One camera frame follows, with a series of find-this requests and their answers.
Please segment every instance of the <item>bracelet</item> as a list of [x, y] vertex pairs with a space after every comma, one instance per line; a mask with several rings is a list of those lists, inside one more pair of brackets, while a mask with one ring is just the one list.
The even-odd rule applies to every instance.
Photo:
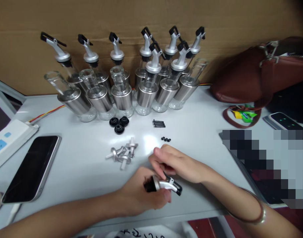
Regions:
[[261, 201], [258, 199], [258, 197], [257, 197], [255, 194], [253, 194], [251, 191], [249, 191], [249, 190], [247, 190], [247, 189], [245, 189], [245, 188], [242, 188], [242, 187], [240, 187], [240, 188], [243, 189], [244, 191], [248, 192], [249, 194], [251, 194], [251, 195], [258, 201], [258, 203], [259, 203], [259, 205], [260, 205], [260, 209], [261, 209], [260, 216], [259, 216], [257, 219], [255, 219], [255, 220], [245, 220], [245, 219], [242, 219], [242, 218], [239, 218], [239, 217], [235, 216], [235, 215], [232, 214], [229, 210], [227, 210], [228, 213], [229, 213], [232, 217], [234, 217], [235, 219], [237, 219], [237, 220], [239, 220], [239, 221], [241, 221], [241, 222], [243, 222], [243, 223], [251, 223], [251, 224], [255, 224], [255, 225], [260, 224], [260, 223], [263, 223], [263, 222], [266, 220], [266, 210], [265, 210], [265, 208], [264, 208], [262, 202], [261, 202]]

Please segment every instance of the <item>silver spout cap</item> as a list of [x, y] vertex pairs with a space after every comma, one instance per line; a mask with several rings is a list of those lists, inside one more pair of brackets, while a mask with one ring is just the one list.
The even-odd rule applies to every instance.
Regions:
[[114, 32], [109, 34], [109, 40], [113, 43], [114, 50], [111, 51], [111, 59], [112, 60], [123, 60], [124, 59], [124, 52], [119, 49], [119, 44], [122, 42], [119, 40], [119, 37]]
[[199, 29], [197, 29], [197, 31], [195, 32], [195, 41], [192, 45], [189, 45], [190, 49], [191, 49], [191, 53], [196, 55], [197, 53], [200, 52], [201, 46], [199, 46], [200, 44], [200, 40], [201, 39], [205, 39], [205, 31], [204, 31], [204, 27], [201, 26]]
[[169, 34], [171, 35], [171, 42], [170, 45], [167, 45], [165, 47], [164, 52], [167, 55], [175, 55], [178, 52], [178, 48], [176, 44], [177, 44], [177, 39], [180, 37], [180, 33], [178, 32], [178, 28], [176, 26], [173, 26], [169, 30]]
[[90, 48], [93, 45], [89, 39], [87, 39], [84, 35], [78, 35], [78, 41], [81, 45], [85, 47], [86, 53], [83, 56], [83, 59], [86, 63], [94, 63], [98, 61], [98, 54], [93, 52]]
[[152, 34], [150, 33], [148, 27], [143, 28], [141, 31], [141, 34], [143, 35], [145, 39], [145, 45], [141, 47], [139, 50], [140, 55], [145, 57], [150, 57], [152, 55], [151, 50], [149, 49], [151, 40], [154, 41], [154, 38], [152, 37]]
[[150, 51], [152, 52], [152, 60], [147, 62], [146, 64], [146, 71], [152, 74], [158, 74], [161, 71], [161, 64], [159, 64], [159, 56], [162, 55], [162, 50], [160, 49], [157, 41], [154, 41], [150, 45]]
[[185, 61], [185, 57], [187, 53], [191, 50], [187, 44], [187, 42], [182, 41], [178, 45], [178, 50], [179, 50], [179, 58], [175, 59], [171, 62], [171, 69], [175, 71], [184, 71], [188, 67], [188, 63]]
[[66, 44], [58, 41], [56, 38], [48, 35], [45, 32], [41, 32], [40, 39], [45, 41], [47, 44], [51, 45], [54, 50], [57, 52], [58, 55], [55, 55], [55, 59], [58, 62], [66, 62], [71, 59], [71, 55], [68, 52], [65, 52], [63, 49], [60, 48], [59, 44], [66, 47]]

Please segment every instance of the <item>white desk surface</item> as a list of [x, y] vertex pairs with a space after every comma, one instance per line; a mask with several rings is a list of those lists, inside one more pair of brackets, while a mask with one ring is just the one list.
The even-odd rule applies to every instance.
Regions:
[[[28, 121], [60, 106], [56, 95], [28, 98], [15, 118]], [[222, 117], [227, 103], [216, 101], [207, 86], [199, 87], [183, 109], [152, 112], [148, 116], [134, 114], [122, 135], [114, 133], [108, 121], [82, 123], [67, 108], [62, 108], [37, 122], [39, 131], [0, 168], [0, 192], [5, 192], [19, 165], [36, 137], [60, 135], [62, 141], [41, 196], [25, 203], [15, 221], [41, 209], [76, 199], [100, 196], [121, 188], [139, 166], [150, 167], [148, 156], [154, 147], [161, 147], [161, 137], [171, 138], [171, 146], [215, 169], [234, 184], [252, 190], [238, 165], [222, 144], [219, 132], [234, 130]], [[161, 120], [166, 128], [154, 128], [152, 120]], [[252, 127], [252, 134], [269, 134], [273, 129], [262, 119]], [[120, 163], [106, 160], [110, 148], [120, 148], [134, 137], [139, 143], [135, 158], [125, 171]], [[172, 203], [160, 210], [147, 211], [136, 217], [115, 218], [100, 222], [81, 234], [116, 231], [123, 228], [173, 223], [222, 215], [223, 206], [200, 184], [177, 180], [183, 187], [179, 197], [172, 194]], [[12, 205], [0, 209], [0, 229], [5, 226]]]

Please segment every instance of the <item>smartphone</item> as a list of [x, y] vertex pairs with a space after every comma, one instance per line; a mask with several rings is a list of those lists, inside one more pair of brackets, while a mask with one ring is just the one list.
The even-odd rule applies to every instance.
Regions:
[[42, 136], [33, 141], [2, 197], [3, 204], [31, 202], [41, 195], [60, 142], [60, 136]]
[[303, 130], [303, 127], [282, 112], [263, 117], [276, 130]]

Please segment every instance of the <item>cardboard box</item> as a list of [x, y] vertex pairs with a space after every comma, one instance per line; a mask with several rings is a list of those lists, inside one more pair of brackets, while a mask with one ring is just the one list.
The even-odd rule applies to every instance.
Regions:
[[56, 62], [54, 49], [40, 40], [44, 31], [67, 44], [79, 70], [88, 68], [84, 47], [77, 35], [84, 34], [94, 44], [99, 63], [106, 72], [113, 66], [108, 40], [110, 31], [121, 39], [124, 68], [134, 72], [139, 65], [139, 49], [148, 26], [162, 48], [170, 42], [168, 30], [176, 25], [189, 44], [200, 26], [206, 30], [197, 58], [210, 65], [202, 82], [213, 82], [212, 74], [225, 57], [250, 46], [288, 36], [303, 36], [303, 14], [290, 0], [156, 0], [156, 1], [0, 1], [0, 80], [25, 95], [54, 94], [56, 90], [43, 75], [65, 70]]

